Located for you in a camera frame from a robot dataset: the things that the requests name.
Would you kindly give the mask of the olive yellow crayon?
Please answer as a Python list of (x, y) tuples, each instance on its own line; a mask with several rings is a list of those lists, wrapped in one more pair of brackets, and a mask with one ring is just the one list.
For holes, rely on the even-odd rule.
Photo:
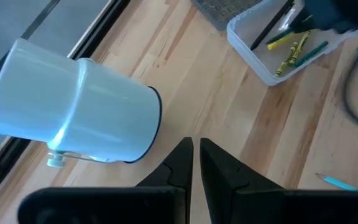
[(293, 45), (290, 47), (289, 49), (289, 53), (288, 55), (285, 57), (285, 59), (281, 62), (281, 65), (277, 68), (276, 72), (274, 73), (275, 77), (280, 77), (283, 75), (291, 57), (293, 56), (293, 54), (295, 53), (296, 49), (299, 46), (299, 42), (294, 42)]
[(296, 48), (295, 52), (293, 53), (293, 55), (291, 56), (289, 62), (288, 62), (288, 66), (289, 67), (294, 67), (295, 66), (295, 62), (298, 59), (299, 54), (301, 53), (303, 46), (305, 45), (305, 43), (307, 42), (309, 36), (311, 34), (311, 30), (308, 30), (307, 32), (305, 32), (305, 34), (303, 35), (302, 39), (300, 40), (300, 43), (298, 45), (298, 47)]

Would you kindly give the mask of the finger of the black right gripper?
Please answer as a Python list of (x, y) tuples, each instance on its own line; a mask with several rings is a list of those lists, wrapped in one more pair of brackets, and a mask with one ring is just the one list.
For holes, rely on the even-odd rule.
[(292, 33), (300, 33), (307, 30), (306, 20), (311, 16), (311, 14), (306, 10), (302, 9), (297, 16), (291, 21), (289, 25), (289, 30)]

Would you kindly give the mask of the black pen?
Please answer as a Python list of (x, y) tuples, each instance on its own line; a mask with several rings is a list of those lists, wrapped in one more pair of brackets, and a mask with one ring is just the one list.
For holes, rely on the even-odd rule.
[(276, 25), (276, 23), (281, 19), (281, 17), (286, 14), (294, 5), (294, 0), (287, 0), (286, 3), (280, 8), (280, 10), (274, 15), (272, 20), (266, 25), (266, 27), (262, 30), (262, 32), (258, 35), (258, 37), (252, 43), (250, 49), (256, 49), (261, 41), (265, 39), (265, 37), (269, 34), (272, 28)]

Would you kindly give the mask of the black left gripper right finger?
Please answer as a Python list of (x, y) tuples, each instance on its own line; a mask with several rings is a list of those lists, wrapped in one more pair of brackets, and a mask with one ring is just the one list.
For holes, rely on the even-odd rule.
[(358, 224), (358, 191), (284, 189), (208, 138), (200, 166), (212, 224)]

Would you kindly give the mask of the teal pencil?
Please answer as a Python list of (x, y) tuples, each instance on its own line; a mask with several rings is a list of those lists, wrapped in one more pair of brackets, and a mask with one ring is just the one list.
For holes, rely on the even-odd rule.
[(331, 176), (323, 175), (323, 174), (319, 174), (319, 173), (315, 173), (315, 175), (316, 175), (319, 179), (323, 180), (324, 182), (329, 183), (329, 184), (331, 184), (331, 185), (333, 185), (333, 186), (335, 186), (335, 187), (338, 187), (338, 188), (340, 188), (340, 189), (351, 190), (351, 191), (356, 191), (356, 190), (358, 190), (358, 187), (355, 187), (355, 186), (353, 186), (353, 185), (350, 185), (350, 184), (347, 184), (347, 183), (342, 182), (342, 181), (340, 181), (340, 180), (337, 180), (337, 179), (335, 179), (335, 178), (333, 178), (333, 177), (331, 177)]

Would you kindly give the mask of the clear plastic supply box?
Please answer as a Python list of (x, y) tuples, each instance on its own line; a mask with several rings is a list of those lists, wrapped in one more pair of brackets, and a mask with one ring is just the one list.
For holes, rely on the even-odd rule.
[[(283, 74), (276, 77), (275, 72), (288, 55), (290, 47), (303, 35), (293, 35), (271, 50), (268, 49), (266, 42), (288, 28), (289, 23), (302, 9), (302, 0), (191, 0), (191, 2), (217, 30), (227, 31), (229, 43), (268, 86), (284, 82), (318, 57), (332, 52), (345, 40), (358, 36), (358, 31), (337, 34), (333, 30), (314, 30), (306, 41), (300, 57), (323, 42), (328, 42), (328, 45), (299, 67), (286, 67)], [(251, 49), (257, 37), (287, 2), (293, 3), (291, 8), (284, 13), (261, 43), (255, 49)]]

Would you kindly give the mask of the white cylindrical canister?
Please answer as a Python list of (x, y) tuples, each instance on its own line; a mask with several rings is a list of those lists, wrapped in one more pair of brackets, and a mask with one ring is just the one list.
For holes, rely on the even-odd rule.
[(88, 58), (17, 39), (0, 71), (0, 135), (44, 142), (51, 167), (63, 167), (65, 157), (136, 162), (161, 119), (155, 88)]

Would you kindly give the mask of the dark green crayon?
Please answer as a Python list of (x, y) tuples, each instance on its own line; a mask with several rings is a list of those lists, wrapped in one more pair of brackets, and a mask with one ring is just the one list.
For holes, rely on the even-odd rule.
[(277, 34), (276, 36), (272, 37), (271, 39), (269, 39), (266, 44), (272, 44), (278, 40), (281, 40), (282, 38), (288, 36), (288, 35), (291, 35), (293, 34), (294, 31), (292, 29), (287, 29), (287, 30), (284, 30), (283, 32)]
[(314, 57), (315, 55), (317, 55), (318, 53), (320, 53), (320, 51), (322, 51), (323, 49), (325, 49), (328, 46), (329, 42), (328, 41), (324, 41), (322, 43), (320, 43), (317, 47), (315, 47), (313, 50), (311, 50), (310, 52), (308, 52), (307, 54), (305, 54), (304, 56), (302, 56), (302, 58), (298, 59), (295, 62), (295, 67), (299, 67), (301, 65), (303, 65), (306, 61), (308, 61), (309, 59), (311, 59), (312, 57)]

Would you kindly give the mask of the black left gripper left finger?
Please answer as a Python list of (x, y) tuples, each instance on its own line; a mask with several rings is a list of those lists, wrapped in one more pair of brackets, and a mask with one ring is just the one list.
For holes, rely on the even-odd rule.
[(49, 187), (21, 202), (19, 224), (190, 224), (193, 141), (183, 138), (133, 187)]

